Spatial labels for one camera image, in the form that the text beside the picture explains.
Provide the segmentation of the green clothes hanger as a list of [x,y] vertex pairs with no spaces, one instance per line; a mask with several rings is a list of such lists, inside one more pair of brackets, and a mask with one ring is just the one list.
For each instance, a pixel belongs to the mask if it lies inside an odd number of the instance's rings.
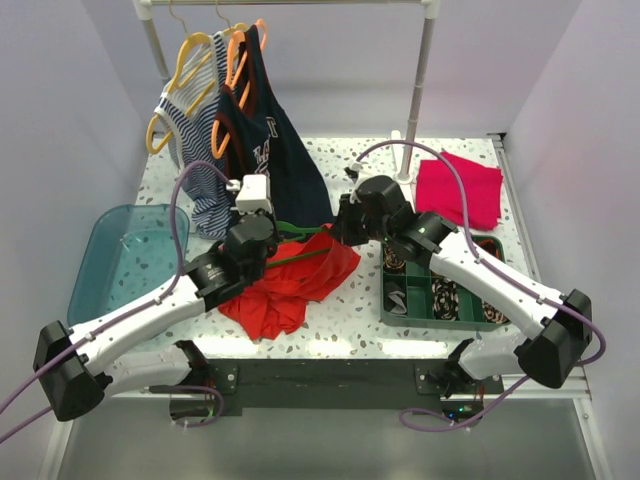
[[314,235],[329,232],[329,228],[326,225],[315,227],[300,227],[290,222],[278,220],[276,222],[276,227],[281,234],[293,234],[293,237],[281,237],[279,241],[280,246],[291,245],[299,247],[299,249],[296,250],[293,255],[284,256],[280,259],[273,258],[267,263],[268,268],[275,268],[299,260],[312,258],[314,256],[325,254],[330,251],[329,247],[306,247],[306,244],[313,238]]

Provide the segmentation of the red tank top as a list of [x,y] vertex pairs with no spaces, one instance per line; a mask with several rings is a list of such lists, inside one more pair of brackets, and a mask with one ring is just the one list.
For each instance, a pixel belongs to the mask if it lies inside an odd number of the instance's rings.
[[[329,233],[314,235],[306,247],[329,247],[330,251],[275,268],[240,296],[222,304],[219,312],[236,321],[252,340],[274,340],[291,334],[305,321],[307,305],[325,300],[358,267],[360,255]],[[278,247],[273,258],[293,255],[299,247]]]

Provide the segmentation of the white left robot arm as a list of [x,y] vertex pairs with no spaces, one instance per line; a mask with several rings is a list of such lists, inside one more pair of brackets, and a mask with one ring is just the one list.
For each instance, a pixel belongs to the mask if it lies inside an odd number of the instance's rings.
[[43,327],[33,368],[56,419],[75,420],[128,390],[200,390],[208,361],[194,342],[176,341],[164,350],[141,354],[133,348],[241,295],[264,276],[278,240],[271,215],[244,215],[224,241],[152,292],[72,329],[59,321]]

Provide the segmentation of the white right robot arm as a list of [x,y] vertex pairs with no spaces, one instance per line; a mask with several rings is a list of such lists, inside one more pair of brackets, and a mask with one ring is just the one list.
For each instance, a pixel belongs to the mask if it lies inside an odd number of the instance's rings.
[[456,392],[469,392],[494,375],[518,373],[558,389],[593,338],[587,295],[538,283],[481,251],[449,220],[415,212],[388,176],[368,178],[341,195],[330,234],[346,246],[382,243],[397,258],[464,287],[516,327],[510,337],[467,339],[454,349],[436,377]]

